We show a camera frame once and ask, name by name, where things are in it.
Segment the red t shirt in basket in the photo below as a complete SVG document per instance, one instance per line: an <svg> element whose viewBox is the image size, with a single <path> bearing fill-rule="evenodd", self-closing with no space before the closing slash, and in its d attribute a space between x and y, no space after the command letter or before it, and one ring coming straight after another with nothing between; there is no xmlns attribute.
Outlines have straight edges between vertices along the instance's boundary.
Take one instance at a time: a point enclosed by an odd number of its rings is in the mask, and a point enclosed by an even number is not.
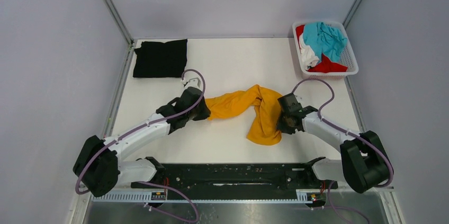
<svg viewBox="0 0 449 224"><path fill-rule="evenodd" d="M299 46L299 36L303 33L303 28L306 24L295 26L294 33L296 34L296 40ZM340 64L339 62L331 62L326 56L322 55L322 61L319 62L315 67L307 70L311 73L344 73L347 71L347 67Z"/></svg>

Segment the white t shirt in basket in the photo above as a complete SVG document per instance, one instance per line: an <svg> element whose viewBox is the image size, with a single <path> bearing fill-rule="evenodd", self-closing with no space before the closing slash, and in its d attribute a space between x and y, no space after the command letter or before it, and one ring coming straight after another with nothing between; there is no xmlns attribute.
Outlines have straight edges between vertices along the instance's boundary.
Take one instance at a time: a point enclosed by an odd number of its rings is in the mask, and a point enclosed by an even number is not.
<svg viewBox="0 0 449 224"><path fill-rule="evenodd" d="M313 49L305 44L303 34L299 36L300 60L305 70L309 70L319 64L320 58L315 54Z"/></svg>

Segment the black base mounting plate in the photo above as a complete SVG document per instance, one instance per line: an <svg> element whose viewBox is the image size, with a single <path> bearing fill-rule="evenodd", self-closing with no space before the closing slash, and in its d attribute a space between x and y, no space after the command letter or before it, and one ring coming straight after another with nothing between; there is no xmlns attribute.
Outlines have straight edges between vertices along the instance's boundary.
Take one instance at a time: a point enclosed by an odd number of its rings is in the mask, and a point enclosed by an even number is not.
<svg viewBox="0 0 449 224"><path fill-rule="evenodd" d="M261 197L292 190L321 192L337 183L319 180L308 163L168 164L163 163L149 185L133 182L133 189L170 186L189 195Z"/></svg>

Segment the teal t shirt in basket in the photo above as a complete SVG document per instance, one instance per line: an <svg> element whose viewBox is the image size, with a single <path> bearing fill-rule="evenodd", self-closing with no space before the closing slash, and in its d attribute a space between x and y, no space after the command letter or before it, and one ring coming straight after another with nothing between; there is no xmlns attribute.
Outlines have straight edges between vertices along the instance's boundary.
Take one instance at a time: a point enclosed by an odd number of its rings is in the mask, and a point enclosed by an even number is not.
<svg viewBox="0 0 449 224"><path fill-rule="evenodd" d="M331 62L339 62L348 43L348 38L339 28L324 22L306 24L302 35L304 44L310 46L319 61L322 61L324 55Z"/></svg>

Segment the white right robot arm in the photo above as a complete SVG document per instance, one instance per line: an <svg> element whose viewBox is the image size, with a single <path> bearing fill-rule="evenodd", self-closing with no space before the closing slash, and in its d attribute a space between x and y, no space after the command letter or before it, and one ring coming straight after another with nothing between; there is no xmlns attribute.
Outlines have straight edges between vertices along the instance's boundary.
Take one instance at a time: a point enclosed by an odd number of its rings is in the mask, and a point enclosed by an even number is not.
<svg viewBox="0 0 449 224"><path fill-rule="evenodd" d="M373 131L352 132L327 120L313 106L302 106L293 93L278 99L281 113L277 129L289 135L305 132L313 135L340 154L340 159L320 157L305 171L308 187L317 188L324 180L345 182L357 192L389 185L394 171L379 136Z"/></svg>

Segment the aluminium frame rail left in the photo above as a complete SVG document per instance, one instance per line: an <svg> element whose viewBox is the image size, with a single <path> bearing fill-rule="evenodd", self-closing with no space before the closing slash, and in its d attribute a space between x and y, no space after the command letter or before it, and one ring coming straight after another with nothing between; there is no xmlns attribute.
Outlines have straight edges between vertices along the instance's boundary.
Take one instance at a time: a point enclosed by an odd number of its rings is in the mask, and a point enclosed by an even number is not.
<svg viewBox="0 0 449 224"><path fill-rule="evenodd" d="M113 0L102 0L102 1L105 3L106 8L108 9L109 13L111 14L115 24L119 28L119 31L121 32L122 36L126 40L127 44L132 45L134 43L133 37L131 36L129 30L125 26L125 23L124 23L123 19L121 18Z"/></svg>

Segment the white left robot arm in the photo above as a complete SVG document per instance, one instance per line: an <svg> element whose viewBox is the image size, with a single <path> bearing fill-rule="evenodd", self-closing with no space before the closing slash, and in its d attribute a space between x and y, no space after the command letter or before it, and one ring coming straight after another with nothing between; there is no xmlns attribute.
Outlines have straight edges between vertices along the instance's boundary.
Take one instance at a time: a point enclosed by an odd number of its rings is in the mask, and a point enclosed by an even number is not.
<svg viewBox="0 0 449 224"><path fill-rule="evenodd" d="M78 177L77 193L82 194L80 183L85 185L86 192L95 197L134 182L159 187L164 182L164 174L157 161L150 157L134 161L126 158L147 144L185 127L189 121L204 120L210 114L203 91L187 86L181 96L161 106L128 131L104 139L96 135L87 138L73 167Z"/></svg>

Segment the folded black t shirt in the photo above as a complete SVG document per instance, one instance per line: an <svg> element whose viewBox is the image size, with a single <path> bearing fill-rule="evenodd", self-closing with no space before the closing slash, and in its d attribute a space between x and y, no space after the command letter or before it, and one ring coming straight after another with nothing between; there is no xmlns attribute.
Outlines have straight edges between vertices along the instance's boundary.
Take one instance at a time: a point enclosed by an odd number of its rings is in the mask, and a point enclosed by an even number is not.
<svg viewBox="0 0 449 224"><path fill-rule="evenodd" d="M144 41L134 50L134 78L180 78L187 64L187 39Z"/></svg>

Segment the white plastic laundry basket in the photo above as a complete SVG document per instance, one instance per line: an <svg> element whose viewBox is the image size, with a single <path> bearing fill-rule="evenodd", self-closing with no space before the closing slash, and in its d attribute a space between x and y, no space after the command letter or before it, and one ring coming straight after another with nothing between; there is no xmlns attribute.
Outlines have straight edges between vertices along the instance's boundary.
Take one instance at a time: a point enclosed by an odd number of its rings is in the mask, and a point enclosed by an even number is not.
<svg viewBox="0 0 449 224"><path fill-rule="evenodd" d="M294 33L294 27L302 24L307 24L312 22L295 22L292 24L292 30L293 30L293 36L294 36L294 43L297 50L298 60L299 60L299 46L298 42L296 40L296 34ZM343 25L339 22L332 22L332 21L324 21L327 25L338 27L342 33L347 37L345 28ZM320 79L343 79L346 76L349 75L355 75L358 73L358 64L355 59L355 55L352 49L352 46L350 44L350 41L348 39L348 43L346 45L346 48L344 49L341 59L339 61L340 64L347 67L347 71L344 73L311 73L305 70L305 68L302 65L302 62L300 62L300 70L301 74L304 78L320 78Z"/></svg>

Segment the orange t shirt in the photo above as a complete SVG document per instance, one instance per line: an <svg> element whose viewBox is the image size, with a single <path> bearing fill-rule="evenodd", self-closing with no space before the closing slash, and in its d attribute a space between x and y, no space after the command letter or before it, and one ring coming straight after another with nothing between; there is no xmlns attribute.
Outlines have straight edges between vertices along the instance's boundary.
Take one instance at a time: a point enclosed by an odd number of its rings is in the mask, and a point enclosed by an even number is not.
<svg viewBox="0 0 449 224"><path fill-rule="evenodd" d="M245 91L208 98L205 100L211 111L208 119L231 119L253 107L255 118L246 138L258 145L272 146L282 140L282 133L276 128L281 114L280 97L280 93L256 84Z"/></svg>

